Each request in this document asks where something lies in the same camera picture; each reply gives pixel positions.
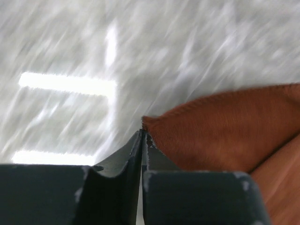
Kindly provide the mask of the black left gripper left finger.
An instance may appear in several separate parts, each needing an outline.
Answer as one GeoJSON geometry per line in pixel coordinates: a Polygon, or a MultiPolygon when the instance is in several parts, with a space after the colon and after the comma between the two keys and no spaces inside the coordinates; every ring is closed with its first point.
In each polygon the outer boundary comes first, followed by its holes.
{"type": "Polygon", "coordinates": [[[93,165],[0,167],[3,225],[134,225],[143,133],[93,165]]]}

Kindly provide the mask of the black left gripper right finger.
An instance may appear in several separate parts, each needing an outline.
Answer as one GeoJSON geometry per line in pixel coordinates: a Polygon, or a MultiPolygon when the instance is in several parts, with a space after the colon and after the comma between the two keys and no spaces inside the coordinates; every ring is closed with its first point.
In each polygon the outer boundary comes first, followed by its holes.
{"type": "Polygon", "coordinates": [[[258,185],[244,172],[183,171],[149,134],[142,148],[147,225],[269,225],[258,185]]]}

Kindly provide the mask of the rust brown towel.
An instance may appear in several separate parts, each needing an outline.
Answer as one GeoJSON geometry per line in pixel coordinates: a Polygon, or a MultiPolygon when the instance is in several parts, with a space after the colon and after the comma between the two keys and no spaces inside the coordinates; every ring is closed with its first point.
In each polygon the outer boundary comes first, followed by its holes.
{"type": "Polygon", "coordinates": [[[156,146],[184,170],[242,171],[275,225],[300,222],[300,85],[228,91],[144,116],[156,146]]]}

